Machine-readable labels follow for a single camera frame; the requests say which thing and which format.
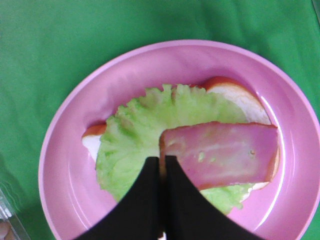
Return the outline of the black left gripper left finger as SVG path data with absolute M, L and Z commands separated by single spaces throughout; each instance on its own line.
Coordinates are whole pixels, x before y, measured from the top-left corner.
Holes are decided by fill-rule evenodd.
M 158 240 L 163 237 L 159 210 L 159 159 L 148 157 L 138 177 L 118 204 L 77 240 Z

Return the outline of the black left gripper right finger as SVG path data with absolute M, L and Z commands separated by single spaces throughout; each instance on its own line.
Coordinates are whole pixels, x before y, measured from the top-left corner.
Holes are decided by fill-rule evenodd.
M 165 157 L 164 230 L 168 240 L 261 240 L 206 200 L 177 157 Z

